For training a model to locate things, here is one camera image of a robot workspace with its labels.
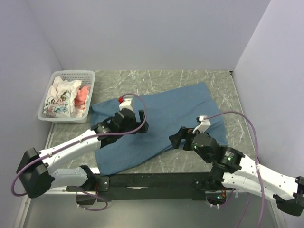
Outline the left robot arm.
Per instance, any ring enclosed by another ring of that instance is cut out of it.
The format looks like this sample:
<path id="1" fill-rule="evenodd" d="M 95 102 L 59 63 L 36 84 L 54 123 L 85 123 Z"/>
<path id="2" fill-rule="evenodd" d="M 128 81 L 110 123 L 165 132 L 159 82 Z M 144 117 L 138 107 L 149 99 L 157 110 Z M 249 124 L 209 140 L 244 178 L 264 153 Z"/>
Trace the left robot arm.
<path id="1" fill-rule="evenodd" d="M 123 108 L 102 122 L 93 125 L 80 136 L 58 146 L 36 151 L 30 148 L 24 152 L 16 171 L 25 194 L 29 198 L 37 198 L 51 188 L 77 186 L 85 191 L 95 185 L 94 174 L 87 166 L 75 169 L 62 169 L 61 166 L 87 151 L 99 150 L 115 143 L 128 134 L 146 133 L 148 130 L 147 111 L 138 112 L 140 121 L 136 120 L 135 112 Z"/>

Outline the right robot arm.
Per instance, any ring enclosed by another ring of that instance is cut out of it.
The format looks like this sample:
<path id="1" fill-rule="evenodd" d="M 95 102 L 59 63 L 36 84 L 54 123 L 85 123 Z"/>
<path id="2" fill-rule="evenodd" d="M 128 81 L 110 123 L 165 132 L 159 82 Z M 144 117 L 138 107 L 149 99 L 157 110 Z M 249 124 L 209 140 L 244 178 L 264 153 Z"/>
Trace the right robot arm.
<path id="1" fill-rule="evenodd" d="M 169 136 L 174 149 L 185 141 L 183 149 L 194 151 L 212 168 L 206 180 L 199 186 L 206 191 L 222 188 L 243 190 L 275 201 L 277 207 L 286 214 L 300 216 L 304 210 L 304 179 L 289 177 L 267 168 L 228 146 L 221 146 L 208 133 L 193 132 L 191 128 L 181 127 Z"/>

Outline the blue pillowcase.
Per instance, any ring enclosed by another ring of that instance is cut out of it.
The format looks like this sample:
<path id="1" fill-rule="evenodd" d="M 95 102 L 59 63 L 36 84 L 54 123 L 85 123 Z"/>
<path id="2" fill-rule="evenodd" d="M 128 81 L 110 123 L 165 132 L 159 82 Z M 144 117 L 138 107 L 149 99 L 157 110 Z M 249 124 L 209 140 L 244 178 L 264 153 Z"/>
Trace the blue pillowcase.
<path id="1" fill-rule="evenodd" d="M 196 127 L 196 118 L 200 115 L 213 117 L 206 132 L 218 144 L 228 144 L 224 118 L 205 83 L 143 95 L 141 98 L 147 105 L 148 131 L 123 136 L 116 143 L 95 151 L 101 174 L 116 174 L 136 167 L 170 148 L 169 136 L 182 126 Z"/>

